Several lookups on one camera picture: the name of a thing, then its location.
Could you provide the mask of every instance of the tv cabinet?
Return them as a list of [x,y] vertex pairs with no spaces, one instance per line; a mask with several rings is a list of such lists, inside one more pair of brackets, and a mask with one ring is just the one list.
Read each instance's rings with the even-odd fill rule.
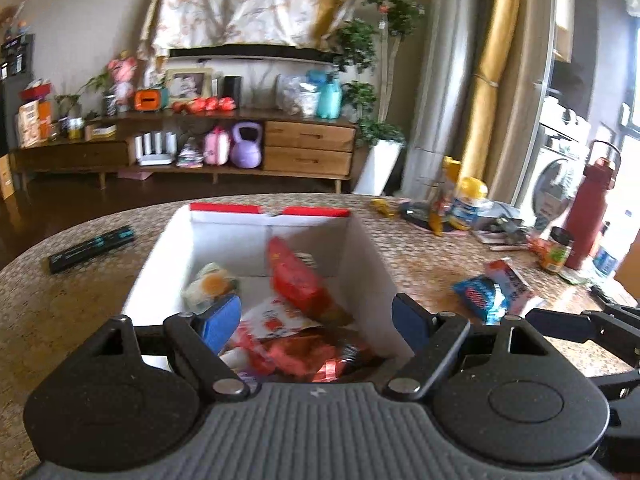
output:
[[[255,121],[264,126],[263,158],[253,170],[224,166],[178,168],[139,166],[134,154],[134,138],[155,130],[171,131],[178,138],[201,137],[217,124],[231,127],[238,121]],[[325,178],[333,180],[335,192],[350,177],[353,161],[355,126],[345,119],[335,121],[306,120],[279,110],[242,108],[234,112],[175,114],[130,112],[114,118],[101,118],[94,124],[116,124],[116,134],[107,139],[46,140],[34,146],[13,150],[11,165],[15,172],[27,173],[97,173],[102,188],[106,174],[119,170],[147,173],[207,173],[214,183],[220,174],[247,174]]]

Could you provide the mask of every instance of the teal bottle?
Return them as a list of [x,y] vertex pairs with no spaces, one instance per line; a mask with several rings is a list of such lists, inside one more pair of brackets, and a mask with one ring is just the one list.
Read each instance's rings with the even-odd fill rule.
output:
[[327,83],[320,91],[320,100],[318,101],[318,117],[321,119],[337,119],[340,117],[342,109],[342,87],[340,80],[329,75]]

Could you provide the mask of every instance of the pink bag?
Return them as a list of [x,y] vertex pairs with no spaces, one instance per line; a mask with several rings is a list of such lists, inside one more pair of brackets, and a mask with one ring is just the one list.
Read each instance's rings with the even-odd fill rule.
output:
[[216,126],[204,140],[204,161],[211,166],[222,166],[229,160],[231,136],[220,126]]

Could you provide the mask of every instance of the mosaic tabletop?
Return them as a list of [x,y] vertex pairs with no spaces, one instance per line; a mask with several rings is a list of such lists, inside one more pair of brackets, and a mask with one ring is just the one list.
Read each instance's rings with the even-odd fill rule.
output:
[[[400,219],[384,218],[365,197],[273,194],[204,202],[255,204],[273,213],[291,205],[350,208],[369,232],[398,289],[431,312],[468,315],[451,285],[481,274],[483,264],[497,254],[471,236],[437,238]],[[109,316],[120,312],[155,241],[184,204],[134,209],[80,224],[47,238],[0,271],[0,480],[16,478],[37,464],[22,426],[22,407],[30,391]],[[59,275],[48,273],[49,254],[124,224],[135,230],[134,244]],[[550,308],[572,313],[598,309],[583,287],[543,272],[532,254],[510,256]],[[620,289],[616,299],[630,303],[632,298]],[[587,376],[629,370],[594,344],[552,342]]]

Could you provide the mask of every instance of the photo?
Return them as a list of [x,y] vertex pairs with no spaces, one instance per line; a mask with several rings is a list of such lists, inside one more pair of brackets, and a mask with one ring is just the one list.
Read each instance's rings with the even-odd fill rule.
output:
[[211,96],[211,70],[168,70],[166,87],[169,102],[191,101]]

